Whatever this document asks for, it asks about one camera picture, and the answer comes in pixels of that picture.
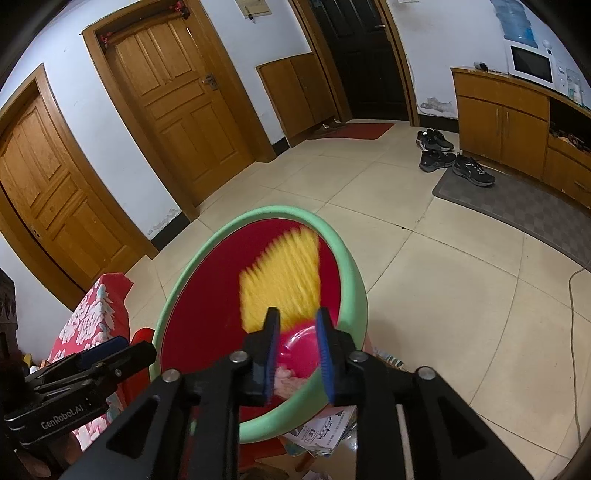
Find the wooden door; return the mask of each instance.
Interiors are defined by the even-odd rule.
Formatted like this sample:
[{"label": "wooden door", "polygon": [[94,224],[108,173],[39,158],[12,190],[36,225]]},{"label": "wooden door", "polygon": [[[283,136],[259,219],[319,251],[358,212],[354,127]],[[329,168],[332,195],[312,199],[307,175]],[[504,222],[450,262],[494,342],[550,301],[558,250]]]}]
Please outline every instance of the wooden door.
[{"label": "wooden door", "polygon": [[501,162],[535,179],[542,178],[548,123],[503,107],[503,150]]},{"label": "wooden door", "polygon": [[491,160],[501,160],[502,107],[467,97],[457,97],[460,148]]},{"label": "wooden door", "polygon": [[353,116],[408,120],[392,45],[373,0],[310,0]]},{"label": "wooden door", "polygon": [[253,162],[184,20],[165,14],[112,37],[106,58],[173,176],[199,205]]},{"label": "wooden door", "polygon": [[23,224],[82,290],[143,256],[76,168],[39,94],[0,140],[0,183]]}]

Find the beige floor tile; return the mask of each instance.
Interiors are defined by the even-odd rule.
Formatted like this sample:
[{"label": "beige floor tile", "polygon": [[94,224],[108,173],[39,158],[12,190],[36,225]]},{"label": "beige floor tile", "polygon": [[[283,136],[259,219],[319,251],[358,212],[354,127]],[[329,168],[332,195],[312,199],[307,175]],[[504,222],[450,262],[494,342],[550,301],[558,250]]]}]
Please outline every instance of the beige floor tile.
[{"label": "beige floor tile", "polygon": [[133,317],[130,317],[129,330],[131,338],[134,337],[134,333],[140,328],[156,328],[156,324],[158,323],[160,313],[162,312],[165,303],[166,297],[164,296],[162,288],[159,288],[152,293],[149,302],[144,305],[137,314],[135,314]]},{"label": "beige floor tile", "polygon": [[302,208],[309,212],[316,213],[324,205],[320,200],[314,200],[295,193],[272,190],[261,200],[256,202],[252,208],[265,207],[269,205],[290,205],[292,207]]},{"label": "beige floor tile", "polygon": [[488,215],[434,198],[415,231],[513,275],[519,273],[523,232]]},{"label": "beige floor tile", "polygon": [[272,162],[263,164],[259,170],[249,177],[248,181],[253,181],[258,185],[274,189],[294,173],[304,168],[316,157],[315,155],[296,155],[288,153],[289,151],[280,155]]},{"label": "beige floor tile", "polygon": [[350,158],[315,157],[277,190],[326,202],[367,166],[367,162]]},{"label": "beige floor tile", "polygon": [[[525,236],[519,277],[570,307],[569,277],[581,266],[558,250],[530,235]],[[576,312],[591,320],[591,273],[583,271],[572,281]]]},{"label": "beige floor tile", "polygon": [[396,138],[386,152],[380,155],[376,161],[418,170],[422,153],[414,139],[404,135],[401,138]]},{"label": "beige floor tile", "polygon": [[225,193],[232,190],[232,186],[236,183],[240,183],[249,179],[249,177],[254,174],[259,168],[266,165],[262,162],[253,162],[249,166],[247,166],[244,170],[239,172],[233,178],[228,180],[224,185],[219,187],[215,192],[213,192],[209,197],[207,197],[204,201],[201,202],[199,205],[199,212],[203,213],[208,207],[210,207],[213,202],[217,201],[221,198]]},{"label": "beige floor tile", "polygon": [[333,480],[355,480],[357,466],[357,434],[341,441],[328,458],[320,457],[312,464],[314,472],[326,472]]},{"label": "beige floor tile", "polygon": [[324,140],[326,141],[326,148],[322,155],[371,162],[388,149],[388,143],[385,141],[387,138],[384,137],[378,140],[326,138]]},{"label": "beige floor tile", "polygon": [[[591,323],[575,317],[577,376],[591,352]],[[487,419],[553,452],[573,417],[570,311],[519,281],[503,338],[472,407]]]},{"label": "beige floor tile", "polygon": [[496,436],[502,440],[534,478],[541,478],[545,474],[556,456],[554,452],[528,442],[485,418],[482,418],[482,420],[495,432]]},{"label": "beige floor tile", "polygon": [[442,174],[373,163],[330,203],[414,229]]},{"label": "beige floor tile", "polygon": [[184,268],[195,256],[213,232],[199,220],[192,222],[180,232],[152,261],[162,285]]},{"label": "beige floor tile", "polygon": [[170,277],[170,279],[164,285],[162,285],[162,290],[164,290],[164,295],[167,299],[170,298],[170,294],[172,293],[174,286],[177,284],[178,278],[181,276],[181,273],[184,272],[184,269],[185,267],[177,270]]},{"label": "beige floor tile", "polygon": [[134,283],[125,298],[125,308],[131,318],[148,303],[152,294],[161,286],[154,262],[145,255],[131,267],[125,276]]},{"label": "beige floor tile", "polygon": [[469,402],[501,338],[516,282],[413,233],[368,294],[369,336],[410,370],[431,365]]},{"label": "beige floor tile", "polygon": [[336,230],[353,255],[368,291],[410,235],[409,230],[327,203],[318,215]]},{"label": "beige floor tile", "polygon": [[199,215],[199,220],[216,232],[237,216],[250,210],[256,202],[270,192],[271,189],[260,185],[248,182],[235,183],[229,191]]},{"label": "beige floor tile", "polygon": [[[589,364],[587,364],[587,375],[585,378],[577,375],[577,390],[580,391],[579,399],[579,425],[581,428],[581,438],[583,439],[589,429],[591,429],[591,375],[589,373]],[[572,458],[577,448],[579,448],[579,438],[577,427],[573,419],[570,422],[569,429],[564,437],[558,453]]]},{"label": "beige floor tile", "polygon": [[550,463],[548,469],[544,472],[544,474],[539,477],[540,480],[554,480],[554,478],[564,470],[564,468],[569,464],[569,459],[561,456],[555,455],[554,459]]},{"label": "beige floor tile", "polygon": [[298,155],[322,155],[326,149],[326,140],[327,139],[325,138],[304,140],[295,147],[291,147],[286,153],[294,153]]}]

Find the paper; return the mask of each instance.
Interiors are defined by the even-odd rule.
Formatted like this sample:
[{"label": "paper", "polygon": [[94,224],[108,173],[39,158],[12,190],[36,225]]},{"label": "paper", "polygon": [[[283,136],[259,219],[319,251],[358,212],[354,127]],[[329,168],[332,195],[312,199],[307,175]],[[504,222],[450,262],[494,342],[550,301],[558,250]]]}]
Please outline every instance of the paper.
[{"label": "paper", "polygon": [[321,414],[301,427],[285,434],[285,438],[320,455],[329,454],[338,444],[355,407],[339,407],[330,415]]},{"label": "paper", "polygon": [[253,17],[271,15],[271,10],[265,0],[236,0],[236,3],[240,7],[244,18],[248,18],[248,15]]}]

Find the door frame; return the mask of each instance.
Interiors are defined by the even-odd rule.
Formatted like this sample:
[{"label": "door frame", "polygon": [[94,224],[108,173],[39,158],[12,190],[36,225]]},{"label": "door frame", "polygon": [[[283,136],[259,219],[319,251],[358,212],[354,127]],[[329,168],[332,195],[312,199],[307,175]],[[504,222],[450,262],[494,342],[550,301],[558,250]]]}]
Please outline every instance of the door frame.
[{"label": "door frame", "polygon": [[[324,37],[322,29],[316,16],[312,11],[309,0],[288,0],[295,16],[304,31],[304,35],[308,40],[312,53],[318,59],[319,64],[322,67],[322,72],[326,77],[326,81],[330,88],[330,93],[335,101],[336,109],[339,114],[339,118],[342,122],[351,120],[353,117],[349,101],[345,94],[345,88],[341,81],[339,71],[336,67],[335,59],[332,52],[330,51],[329,45]],[[417,109],[417,97],[414,93],[413,77],[408,66],[407,56],[402,46],[402,40],[400,39],[400,33],[394,22],[394,17],[388,6],[387,0],[373,0],[376,8],[379,11],[382,22],[386,25],[386,35],[388,41],[392,45],[392,51],[396,58],[396,64],[398,67],[398,73],[402,81],[402,89],[404,91],[404,102],[406,103],[408,120],[410,125],[413,127],[420,126],[420,120],[418,117]]]},{"label": "door frame", "polygon": [[[193,221],[197,218],[198,211],[191,201],[190,192],[174,177],[152,142],[152,135],[144,129],[137,119],[121,87],[115,80],[115,76],[105,57],[105,52],[99,42],[101,35],[107,35],[111,31],[123,30],[142,19],[163,13],[172,4],[174,4],[173,0],[140,0],[86,27],[82,31],[82,36],[96,71],[129,133],[164,187],[170,192],[188,219]],[[250,153],[255,161],[270,162],[277,155],[275,155],[261,120],[252,106],[244,85],[222,44],[222,40],[203,9],[200,0],[185,0],[185,6],[190,12],[188,19],[185,20],[187,28],[195,39],[205,61],[211,65],[222,96],[238,124]]]},{"label": "door frame", "polygon": [[[74,170],[77,180],[85,181],[86,186],[100,198],[108,212],[131,237],[131,246],[137,252],[154,258],[158,255],[156,247],[123,211],[80,149],[57,106],[43,64],[33,70],[0,109],[0,138],[9,128],[14,126],[23,107],[37,95],[41,96],[59,137],[72,157],[73,162],[68,167]],[[75,309],[86,292],[54,262],[33,238],[14,209],[4,188],[0,188],[0,232],[16,255],[43,286],[70,310]]]}]

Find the blue gripper pad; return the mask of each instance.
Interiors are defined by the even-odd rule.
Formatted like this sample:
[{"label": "blue gripper pad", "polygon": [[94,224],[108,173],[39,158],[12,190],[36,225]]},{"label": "blue gripper pad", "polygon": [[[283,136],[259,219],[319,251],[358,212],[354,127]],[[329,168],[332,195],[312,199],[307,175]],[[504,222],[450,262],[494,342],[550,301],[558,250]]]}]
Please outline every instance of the blue gripper pad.
[{"label": "blue gripper pad", "polygon": [[277,349],[279,347],[279,335],[281,323],[275,322],[271,337],[271,346],[269,347],[269,357],[267,358],[267,368],[265,370],[265,398],[266,402],[271,400],[275,390],[275,365],[277,363]]},{"label": "blue gripper pad", "polygon": [[329,402],[335,401],[335,366],[330,357],[330,346],[327,328],[332,329],[330,316],[326,309],[318,309],[316,312],[316,339],[318,341],[318,352],[320,354],[320,369],[322,371],[322,383]]},{"label": "blue gripper pad", "polygon": [[81,371],[88,370],[93,364],[104,360],[114,353],[120,352],[128,346],[129,342],[127,341],[127,338],[121,336],[114,337],[105,343],[101,343],[89,350],[81,352],[76,362],[76,366]]}]

